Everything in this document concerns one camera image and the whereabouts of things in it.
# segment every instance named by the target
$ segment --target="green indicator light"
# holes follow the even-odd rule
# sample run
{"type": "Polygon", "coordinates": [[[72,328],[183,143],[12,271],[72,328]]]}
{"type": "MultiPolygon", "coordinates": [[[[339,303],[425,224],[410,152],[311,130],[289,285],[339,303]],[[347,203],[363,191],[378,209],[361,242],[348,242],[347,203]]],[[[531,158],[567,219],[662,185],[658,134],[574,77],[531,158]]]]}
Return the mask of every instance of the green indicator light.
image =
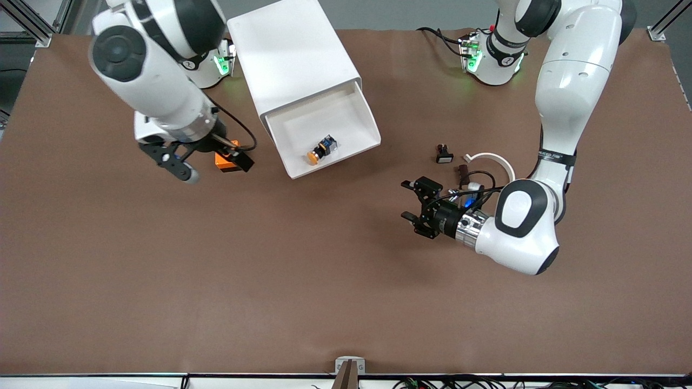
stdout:
{"type": "Polygon", "coordinates": [[[523,59],[524,59],[524,54],[522,54],[522,55],[519,57],[519,59],[517,60],[517,66],[516,66],[516,68],[514,68],[514,73],[516,73],[516,72],[519,71],[519,67],[521,66],[521,60],[523,60],[523,59]]]}
{"type": "Polygon", "coordinates": [[[483,52],[479,50],[476,55],[474,55],[471,59],[468,60],[468,71],[471,73],[474,73],[476,70],[478,70],[478,64],[480,64],[480,61],[483,59],[483,52]]]}
{"type": "Polygon", "coordinates": [[[222,57],[219,58],[217,56],[214,56],[214,61],[216,62],[217,68],[219,68],[219,73],[221,75],[228,74],[228,61],[226,61],[222,57]]]}

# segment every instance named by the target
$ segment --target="brown table surface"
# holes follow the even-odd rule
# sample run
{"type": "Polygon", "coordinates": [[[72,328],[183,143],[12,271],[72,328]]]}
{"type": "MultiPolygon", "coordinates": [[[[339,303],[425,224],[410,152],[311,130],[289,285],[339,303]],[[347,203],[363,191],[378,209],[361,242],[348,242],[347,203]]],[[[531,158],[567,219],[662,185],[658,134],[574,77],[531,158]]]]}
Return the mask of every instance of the brown table surface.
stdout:
{"type": "Polygon", "coordinates": [[[322,372],[344,354],[370,372],[691,369],[692,116],[665,44],[636,30],[621,47],[560,255],[531,277],[415,235],[399,184],[454,184],[438,143],[529,174],[547,42],[488,87],[429,34],[339,36],[382,144],[290,180],[245,82],[226,78],[210,94],[255,129],[256,165],[222,174],[194,155],[195,186],[136,147],[88,37],[37,50],[0,145],[0,372],[322,372]]]}

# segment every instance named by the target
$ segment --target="orange block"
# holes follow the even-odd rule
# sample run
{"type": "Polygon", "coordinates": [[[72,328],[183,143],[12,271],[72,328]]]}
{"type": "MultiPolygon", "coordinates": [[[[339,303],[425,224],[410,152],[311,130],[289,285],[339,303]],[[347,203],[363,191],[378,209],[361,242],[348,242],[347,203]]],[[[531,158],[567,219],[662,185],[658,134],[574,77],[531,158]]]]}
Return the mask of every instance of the orange block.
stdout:
{"type": "MultiPolygon", "coordinates": [[[[236,146],[240,146],[240,142],[233,140],[231,141],[236,146]]],[[[219,153],[214,153],[214,163],[216,164],[217,168],[221,170],[224,173],[227,172],[237,172],[238,170],[242,170],[238,165],[236,165],[233,162],[228,162],[226,159],[224,159],[221,154],[219,153]]]]}

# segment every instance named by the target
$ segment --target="metal frame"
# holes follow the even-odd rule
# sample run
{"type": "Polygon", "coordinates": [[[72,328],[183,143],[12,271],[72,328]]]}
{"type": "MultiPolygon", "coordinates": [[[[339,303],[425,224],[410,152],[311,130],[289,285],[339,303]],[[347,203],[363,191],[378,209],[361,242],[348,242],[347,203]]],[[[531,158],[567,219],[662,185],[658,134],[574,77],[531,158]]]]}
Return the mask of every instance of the metal frame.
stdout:
{"type": "Polygon", "coordinates": [[[664,31],[668,28],[683,12],[692,6],[692,0],[679,0],[671,10],[666,13],[661,20],[659,20],[653,26],[646,28],[649,37],[654,42],[664,42],[666,40],[666,35],[664,31]]]}
{"type": "Polygon", "coordinates": [[[56,32],[62,33],[64,30],[64,23],[67,19],[67,13],[70,12],[74,0],[62,0],[60,8],[57,10],[55,20],[53,21],[53,27],[56,32]]]}
{"type": "Polygon", "coordinates": [[[652,383],[658,383],[661,389],[674,389],[692,384],[692,376],[687,374],[358,374],[358,363],[356,360],[349,360],[342,363],[335,376],[330,373],[97,373],[97,374],[0,374],[0,380],[5,378],[70,378],[70,377],[92,377],[92,378],[168,378],[179,379],[180,389],[192,389],[191,380],[205,379],[315,379],[333,380],[332,389],[357,389],[359,381],[401,381],[407,378],[426,381],[459,381],[471,382],[474,379],[485,378],[494,379],[505,383],[524,382],[540,384],[542,388],[545,383],[551,382],[582,382],[584,380],[593,383],[619,383],[636,385],[636,389],[645,389],[641,382],[635,383],[638,379],[652,383]]]}
{"type": "Polygon", "coordinates": [[[51,35],[57,31],[24,0],[0,0],[0,7],[36,39],[36,47],[50,46],[51,35]]]}

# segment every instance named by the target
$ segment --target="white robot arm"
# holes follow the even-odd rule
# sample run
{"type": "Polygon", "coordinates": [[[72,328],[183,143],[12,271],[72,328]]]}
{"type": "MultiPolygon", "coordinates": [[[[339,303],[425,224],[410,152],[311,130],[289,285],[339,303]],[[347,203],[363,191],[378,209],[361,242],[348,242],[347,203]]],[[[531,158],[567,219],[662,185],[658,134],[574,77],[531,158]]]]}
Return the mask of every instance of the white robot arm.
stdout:
{"type": "Polygon", "coordinates": [[[253,161],[226,139],[217,108],[153,39],[136,29],[112,26],[91,43],[89,61],[101,80],[136,110],[139,147],[157,165],[186,183],[197,172],[185,162],[193,152],[218,152],[244,171],[253,161]],[[178,153],[179,147],[185,152],[178,153]]]}
{"type": "Polygon", "coordinates": [[[230,74],[234,49],[223,39],[226,18],[217,0],[108,0],[93,18],[93,34],[129,26],[153,39],[200,88],[230,74]]]}
{"type": "Polygon", "coordinates": [[[558,254],[554,224],[565,214],[576,146],[606,85],[618,44],[634,19],[628,9],[627,26],[622,27],[621,0],[498,3],[495,30],[471,36],[477,44],[466,46],[478,50],[464,66],[483,83],[504,84],[518,71],[530,37],[547,33],[552,40],[536,87],[543,125],[536,168],[528,179],[502,189],[494,216],[440,197],[442,187],[426,177],[404,181],[402,186],[414,190],[423,206],[421,216],[405,212],[402,217],[420,235],[434,238],[443,233],[499,264],[535,275],[558,254]]]}

